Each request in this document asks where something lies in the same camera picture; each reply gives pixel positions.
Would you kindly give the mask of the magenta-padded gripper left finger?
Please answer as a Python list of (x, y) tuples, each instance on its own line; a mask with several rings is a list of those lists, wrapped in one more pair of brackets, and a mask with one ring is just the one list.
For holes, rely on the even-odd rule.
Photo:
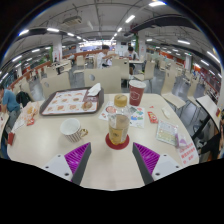
[(65, 155), (57, 154), (43, 166), (43, 169), (79, 185), (82, 181), (90, 154), (91, 143), (86, 143)]

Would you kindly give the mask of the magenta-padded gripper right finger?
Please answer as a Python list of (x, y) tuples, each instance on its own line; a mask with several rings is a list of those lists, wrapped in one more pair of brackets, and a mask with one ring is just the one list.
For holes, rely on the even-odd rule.
[(138, 143), (133, 143), (132, 152), (145, 185), (182, 169), (168, 154), (158, 154)]

